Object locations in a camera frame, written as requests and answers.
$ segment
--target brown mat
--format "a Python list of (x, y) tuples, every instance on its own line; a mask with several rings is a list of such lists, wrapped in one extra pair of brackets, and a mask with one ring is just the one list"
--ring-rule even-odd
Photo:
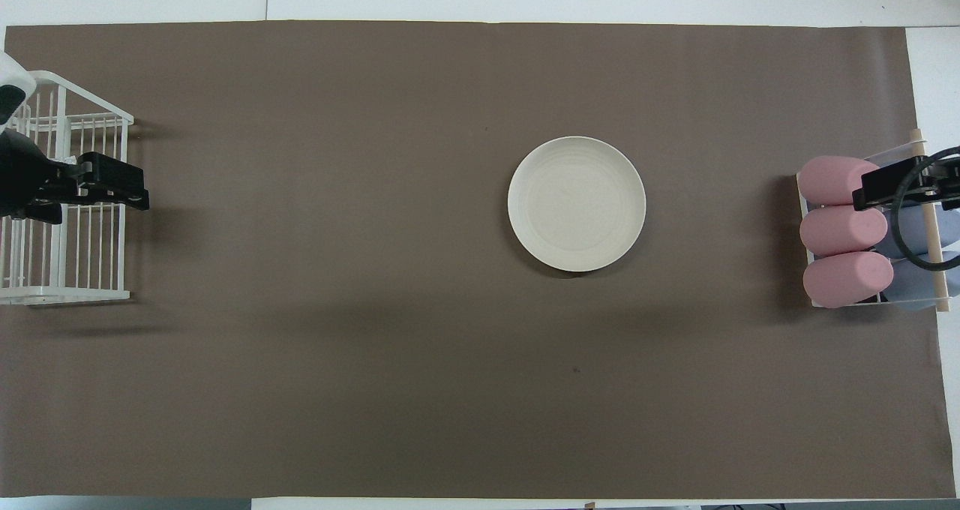
[[(807, 306), (793, 175), (914, 127), (900, 28), (11, 28), (137, 117), (130, 304), (2, 308), (6, 496), (952, 497), (934, 313)], [(514, 168), (649, 212), (583, 277)]]

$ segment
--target white rack frame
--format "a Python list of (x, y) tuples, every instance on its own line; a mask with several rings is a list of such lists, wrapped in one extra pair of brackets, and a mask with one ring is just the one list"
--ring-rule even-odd
[[(133, 115), (55, 73), (30, 74), (37, 92), (15, 111), (10, 128), (53, 161), (75, 162), (83, 152), (127, 161)], [(130, 298), (124, 285), (127, 207), (101, 202), (61, 210), (61, 225), (0, 219), (0, 305)]]
[[(867, 161), (870, 161), (871, 164), (877, 164), (882, 167), (884, 165), (892, 164), (895, 161), (901, 161), (902, 159), (919, 157), (919, 155), (926, 155), (926, 139), (923, 138), (921, 130), (912, 130), (910, 131), (910, 142), (898, 147), (891, 148), (890, 150), (885, 150), (878, 152), (878, 154), (870, 155), (870, 157), (864, 157)], [(799, 183), (798, 188), (796, 189), (796, 194), (799, 196), (799, 213), (801, 218), (805, 218), (806, 214), (810, 210), (818, 209), (819, 205), (810, 205), (805, 198), (803, 198), (802, 193), (800, 193)], [(926, 247), (927, 254), (929, 254), (930, 261), (932, 262), (943, 262), (944, 261), (944, 252), (943, 248), (940, 246), (940, 227), (937, 225), (937, 215), (936, 215), (936, 205), (939, 205), (939, 202), (929, 203), (928, 205), (922, 205), (923, 212), (923, 225), (926, 227)], [(810, 253), (810, 250), (806, 251), (806, 264), (809, 266), (815, 260), (813, 253)], [(881, 295), (875, 295), (873, 298), (864, 299), (864, 301), (857, 302), (857, 304), (850, 305), (885, 305), (885, 304), (911, 304), (911, 302), (937, 302), (937, 311), (946, 312), (950, 311), (950, 293), (947, 289), (947, 274), (943, 271), (932, 271), (930, 273), (930, 278), (933, 280), (933, 291), (936, 294), (934, 298), (917, 298), (909, 299), (909, 301), (884, 301), (881, 299)], [(810, 301), (810, 304), (814, 308), (822, 308), (822, 305), (817, 304), (815, 301)]]

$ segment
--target plate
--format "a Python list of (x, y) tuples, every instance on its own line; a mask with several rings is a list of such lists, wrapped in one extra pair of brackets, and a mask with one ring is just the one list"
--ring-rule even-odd
[(623, 257), (644, 228), (644, 183), (626, 155), (583, 136), (545, 142), (520, 162), (507, 193), (510, 225), (543, 263), (569, 272)]

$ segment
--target pink sponge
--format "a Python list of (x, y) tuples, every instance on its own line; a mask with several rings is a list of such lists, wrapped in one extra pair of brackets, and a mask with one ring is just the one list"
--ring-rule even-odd
[(890, 286), (894, 267), (873, 251), (841, 253), (813, 261), (803, 272), (803, 288), (824, 308), (840, 308), (867, 299)]
[(866, 250), (884, 240), (886, 233), (887, 220), (876, 208), (860, 212), (853, 206), (817, 208), (799, 224), (799, 237), (817, 257)]
[(851, 193), (863, 188), (860, 176), (879, 169), (871, 162), (842, 155), (814, 157), (799, 170), (799, 192), (814, 205), (853, 205)]

